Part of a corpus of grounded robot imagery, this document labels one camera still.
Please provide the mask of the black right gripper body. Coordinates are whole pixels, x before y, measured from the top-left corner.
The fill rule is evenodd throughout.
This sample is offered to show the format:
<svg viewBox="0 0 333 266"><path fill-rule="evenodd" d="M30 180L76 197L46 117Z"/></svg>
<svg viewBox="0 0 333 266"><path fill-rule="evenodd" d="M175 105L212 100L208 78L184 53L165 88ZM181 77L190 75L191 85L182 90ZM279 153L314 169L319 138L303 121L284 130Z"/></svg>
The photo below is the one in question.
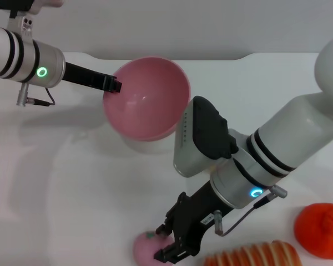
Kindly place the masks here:
<svg viewBox="0 0 333 266"><path fill-rule="evenodd" d="M214 221L203 220L215 211L225 216L232 210L214 192L209 181L190 197L183 192L171 215L175 242L186 248L191 256L196 256L204 234L214 225Z"/></svg>

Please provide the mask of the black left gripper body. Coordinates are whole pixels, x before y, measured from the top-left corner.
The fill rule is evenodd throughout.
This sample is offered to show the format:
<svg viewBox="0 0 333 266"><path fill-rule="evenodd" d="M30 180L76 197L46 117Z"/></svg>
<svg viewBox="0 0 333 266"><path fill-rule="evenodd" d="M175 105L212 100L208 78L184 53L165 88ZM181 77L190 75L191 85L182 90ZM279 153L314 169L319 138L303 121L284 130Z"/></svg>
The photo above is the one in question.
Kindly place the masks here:
<svg viewBox="0 0 333 266"><path fill-rule="evenodd" d="M106 75L66 62L63 80L103 91L103 81Z"/></svg>

